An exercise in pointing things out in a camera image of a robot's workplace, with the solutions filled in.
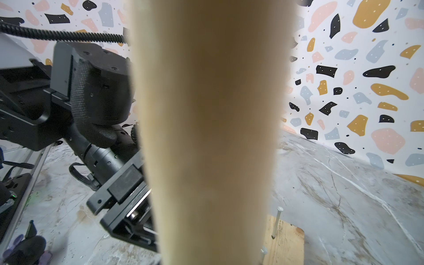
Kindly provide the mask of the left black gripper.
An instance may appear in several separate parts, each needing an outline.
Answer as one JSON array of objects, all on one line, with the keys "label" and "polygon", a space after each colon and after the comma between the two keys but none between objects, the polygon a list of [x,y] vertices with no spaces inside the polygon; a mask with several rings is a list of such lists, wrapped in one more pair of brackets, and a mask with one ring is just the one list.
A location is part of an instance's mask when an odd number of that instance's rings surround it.
[{"label": "left black gripper", "polygon": [[100,224],[111,237],[157,252],[151,188],[143,165],[140,150],[89,198],[87,206],[94,215],[106,211]]}]

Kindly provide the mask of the wooden handle claw hammer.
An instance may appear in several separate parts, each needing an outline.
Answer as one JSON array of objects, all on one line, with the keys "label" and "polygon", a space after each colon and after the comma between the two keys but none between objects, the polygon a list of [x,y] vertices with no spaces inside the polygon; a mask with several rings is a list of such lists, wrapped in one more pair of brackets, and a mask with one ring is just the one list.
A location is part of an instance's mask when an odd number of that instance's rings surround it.
[{"label": "wooden handle claw hammer", "polygon": [[164,265],[259,263],[294,1],[129,1],[131,78]]}]

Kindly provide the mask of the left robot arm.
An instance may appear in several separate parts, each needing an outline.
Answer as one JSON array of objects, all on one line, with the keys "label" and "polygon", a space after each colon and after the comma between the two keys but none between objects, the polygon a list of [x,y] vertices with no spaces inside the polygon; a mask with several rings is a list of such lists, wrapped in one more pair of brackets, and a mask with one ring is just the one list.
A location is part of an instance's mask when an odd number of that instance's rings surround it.
[{"label": "left robot arm", "polygon": [[93,43],[59,42],[44,65],[1,35],[1,139],[39,151],[64,139],[90,173],[93,214],[119,240],[157,251],[150,188],[136,130],[126,132],[134,94],[130,60]]}]

